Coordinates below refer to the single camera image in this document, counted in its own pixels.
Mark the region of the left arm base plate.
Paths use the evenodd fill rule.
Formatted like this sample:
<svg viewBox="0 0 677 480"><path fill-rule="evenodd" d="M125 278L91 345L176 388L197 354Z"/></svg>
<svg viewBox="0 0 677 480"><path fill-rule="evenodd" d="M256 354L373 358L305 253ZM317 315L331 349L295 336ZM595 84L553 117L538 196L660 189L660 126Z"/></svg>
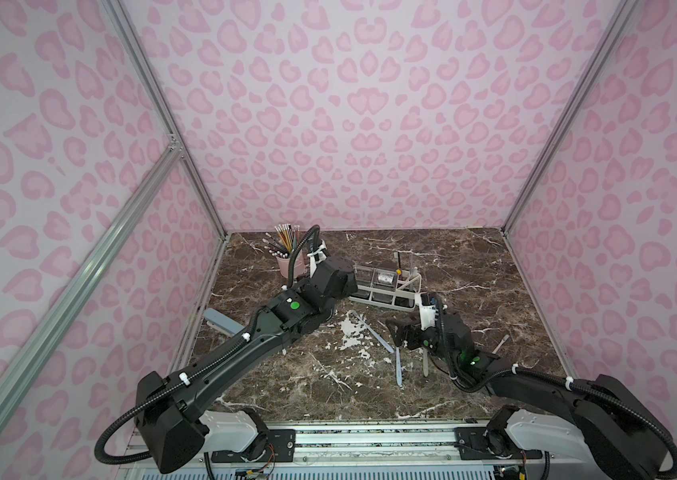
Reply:
<svg viewBox="0 0 677 480"><path fill-rule="evenodd" d="M296 430L270 429L254 440L252 446L242 452L218 451L212 453L214 463L266 463L270 458L274 462L290 463L294 461L296 450Z"/></svg>

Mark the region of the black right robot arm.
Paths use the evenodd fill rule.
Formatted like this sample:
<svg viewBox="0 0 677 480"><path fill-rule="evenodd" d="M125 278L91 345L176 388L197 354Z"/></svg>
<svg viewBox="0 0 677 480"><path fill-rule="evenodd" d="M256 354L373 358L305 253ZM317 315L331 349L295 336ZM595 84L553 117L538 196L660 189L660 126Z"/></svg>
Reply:
<svg viewBox="0 0 677 480"><path fill-rule="evenodd" d="M436 294L424 295L419 317L386 325L394 344L442 360L464 393L510 400L484 430L499 458L539 450L579 459L610 479L677 479L677 446L668 430L617 379L562 378L478 349L470 329Z"/></svg>

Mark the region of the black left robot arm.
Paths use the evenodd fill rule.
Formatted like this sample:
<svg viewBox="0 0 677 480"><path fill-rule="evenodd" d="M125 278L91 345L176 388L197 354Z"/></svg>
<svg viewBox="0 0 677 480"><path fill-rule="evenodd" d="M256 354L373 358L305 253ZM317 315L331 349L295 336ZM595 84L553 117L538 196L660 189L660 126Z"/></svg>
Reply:
<svg viewBox="0 0 677 480"><path fill-rule="evenodd" d="M242 331L212 353L166 377L152 372L138 383L136 404L104 429L94 446L94 458L106 465L154 460L163 474L188 464L210 438L202 415L216 399L268 357L328 322L336 303L356 292L353 263L324 251L320 226L306 231L290 257L310 250L314 264L297 276L290 262L286 286L272 300L258 306ZM106 452L108 440L132 422L146 451L130 455Z"/></svg>

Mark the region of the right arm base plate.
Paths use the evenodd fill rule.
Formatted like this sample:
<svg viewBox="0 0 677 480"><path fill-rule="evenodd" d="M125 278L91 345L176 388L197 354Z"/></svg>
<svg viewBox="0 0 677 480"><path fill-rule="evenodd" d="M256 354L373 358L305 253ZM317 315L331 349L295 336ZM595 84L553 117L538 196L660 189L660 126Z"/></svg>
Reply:
<svg viewBox="0 0 677 480"><path fill-rule="evenodd" d="M454 447L461 460L542 460L544 454L539 450L521 451L511 443L500 443L498 454L491 450L489 438L485 435L485 427L468 425L456 427L454 430Z"/></svg>

